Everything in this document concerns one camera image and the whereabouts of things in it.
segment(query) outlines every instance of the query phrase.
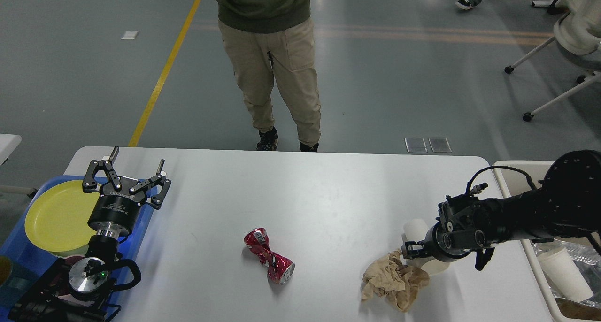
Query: khaki cargo pants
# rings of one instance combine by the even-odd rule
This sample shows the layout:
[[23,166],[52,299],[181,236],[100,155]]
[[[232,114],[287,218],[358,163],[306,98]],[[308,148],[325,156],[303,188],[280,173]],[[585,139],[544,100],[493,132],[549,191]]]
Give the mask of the khaki cargo pants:
[[321,136],[322,104],[314,68],[313,21],[276,33],[239,31],[219,21],[225,52],[253,117],[253,127],[271,130],[273,82],[296,123],[299,141],[313,146]]

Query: crushed soda can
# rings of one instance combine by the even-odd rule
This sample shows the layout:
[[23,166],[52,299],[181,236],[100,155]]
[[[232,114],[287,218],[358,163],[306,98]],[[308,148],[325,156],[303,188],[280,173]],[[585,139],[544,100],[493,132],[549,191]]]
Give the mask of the crushed soda can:
[[294,271],[294,262],[289,258],[284,258],[278,253],[271,252],[271,262],[267,270],[267,277],[276,284],[283,285],[290,279]]
[[255,228],[251,230],[244,237],[244,243],[247,244],[248,249],[257,255],[259,262],[265,267],[269,267],[269,261],[271,260],[271,249],[269,248],[269,237],[265,228]]
[[294,262],[273,251],[269,247],[269,237],[264,228],[251,230],[243,239],[248,249],[257,255],[259,262],[268,267],[267,276],[271,281],[283,285],[294,271]]

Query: white paper cup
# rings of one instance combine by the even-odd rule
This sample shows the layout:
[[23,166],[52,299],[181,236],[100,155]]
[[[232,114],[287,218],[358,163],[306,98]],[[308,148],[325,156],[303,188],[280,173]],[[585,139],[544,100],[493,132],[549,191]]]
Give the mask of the white paper cup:
[[[403,225],[403,230],[404,238],[406,238],[403,240],[403,242],[419,242],[425,239],[425,235],[427,234],[428,230],[430,230],[430,227],[425,224],[425,221],[422,219],[413,219]],[[429,258],[416,258],[413,260],[407,260],[407,264],[409,266],[421,268],[430,276],[442,273],[450,265],[447,262],[442,262],[433,258],[433,256],[430,256]]]
[[540,254],[537,259],[543,272],[568,300],[580,302],[593,296],[593,291],[564,247]]

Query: green sweatshirt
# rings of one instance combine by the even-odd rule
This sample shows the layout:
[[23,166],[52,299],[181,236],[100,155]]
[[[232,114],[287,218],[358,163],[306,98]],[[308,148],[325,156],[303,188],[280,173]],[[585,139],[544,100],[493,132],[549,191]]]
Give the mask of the green sweatshirt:
[[217,0],[219,20],[241,31],[284,31],[311,16],[311,0]]

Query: black shoe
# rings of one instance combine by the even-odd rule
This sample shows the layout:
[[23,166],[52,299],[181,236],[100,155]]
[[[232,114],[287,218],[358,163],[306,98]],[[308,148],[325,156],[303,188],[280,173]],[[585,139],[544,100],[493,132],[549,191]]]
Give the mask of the black shoe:
[[455,5],[459,9],[462,9],[462,10],[472,10],[472,9],[474,9],[474,6],[468,0],[458,0],[458,1],[455,2]]
[[277,149],[277,131],[275,127],[269,132],[261,133],[261,140],[257,143],[257,151],[275,151]]
[[300,143],[300,151],[301,152],[317,152],[317,148],[319,147],[319,143],[313,145],[313,146],[309,146],[309,145],[305,145],[303,143]]

